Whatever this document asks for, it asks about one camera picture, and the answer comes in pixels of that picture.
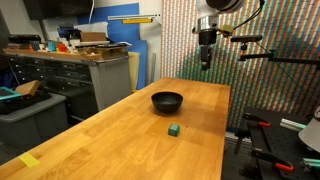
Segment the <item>black cable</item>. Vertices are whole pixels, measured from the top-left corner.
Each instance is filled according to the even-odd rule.
[[[260,7],[247,20],[245,20],[243,23],[239,24],[238,26],[234,27],[233,30],[239,28],[240,26],[248,23],[249,21],[257,17],[261,13],[263,5],[264,5],[264,0],[260,0]]]
[[[270,53],[266,48],[264,48],[263,46],[261,46],[258,42],[256,42],[256,44],[258,44],[258,46],[260,46],[263,50],[265,50],[267,53]],[[297,86],[299,87],[300,90],[302,90],[305,94],[307,94],[310,98],[312,98],[315,101],[320,101],[320,99],[318,99],[316,96],[313,96],[311,93],[309,93],[308,91],[304,90],[302,86],[299,85],[299,83],[297,83],[291,76],[289,73],[287,73],[287,71],[285,69],[283,69],[280,64],[278,62],[275,62],[276,65],[288,76],[288,78]]]

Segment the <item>cardboard box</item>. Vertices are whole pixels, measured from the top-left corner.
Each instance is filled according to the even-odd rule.
[[[80,32],[82,42],[106,41],[106,33],[103,32]]]
[[[40,81],[34,80],[18,86],[15,91],[21,94],[22,96],[26,96],[26,95],[34,96],[39,86],[40,86]]]

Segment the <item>cable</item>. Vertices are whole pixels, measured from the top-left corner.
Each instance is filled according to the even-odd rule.
[[[270,53],[266,48],[264,48],[263,46],[261,46],[258,42],[256,42],[256,44],[258,44],[258,46],[260,46],[263,50],[265,50],[267,53]],[[288,78],[297,86],[299,87],[300,90],[302,90],[305,94],[307,94],[310,98],[312,98],[315,101],[320,101],[320,99],[318,99],[316,96],[313,96],[311,93],[309,93],[308,91],[304,90],[302,86],[299,85],[299,83],[297,83],[291,76],[289,73],[287,73],[287,71],[285,69],[283,69],[280,64],[278,62],[274,62],[276,63],[276,65],[288,76]]]
[[[92,7],[91,7],[91,11],[90,11],[90,16],[89,16],[89,23],[91,23],[91,17],[92,17],[92,13],[93,13],[93,8],[94,8],[94,0],[92,0]]]
[[[238,26],[234,27],[233,30],[239,28],[240,26],[248,23],[249,21],[257,17],[261,13],[264,3],[265,3],[264,0],[260,0],[260,7],[247,20],[245,20],[243,23],[239,24]]]

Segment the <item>blue panel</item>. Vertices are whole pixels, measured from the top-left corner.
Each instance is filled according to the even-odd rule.
[[[126,41],[132,43],[139,40],[139,24],[122,24],[121,21],[108,21],[108,16],[123,16],[139,14],[139,3],[119,6],[95,8],[91,23],[108,22],[109,38],[115,42]],[[89,16],[79,16],[78,24],[88,24]]]
[[[108,36],[114,42],[129,42],[128,51],[140,53],[137,89],[145,87],[147,71],[147,42],[140,41],[139,24],[122,24],[121,21],[108,21],[108,16],[139,14],[139,3],[95,8],[91,22],[108,22]],[[78,24],[87,24],[89,16],[78,17]]]
[[[136,41],[132,43],[128,51],[140,53],[139,74],[137,89],[142,89],[146,85],[147,73],[147,41]]]

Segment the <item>yellow tape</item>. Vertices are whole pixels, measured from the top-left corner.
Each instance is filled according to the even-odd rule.
[[[24,162],[29,168],[37,166],[40,162],[34,158],[30,153],[26,152],[19,156],[19,159]]]

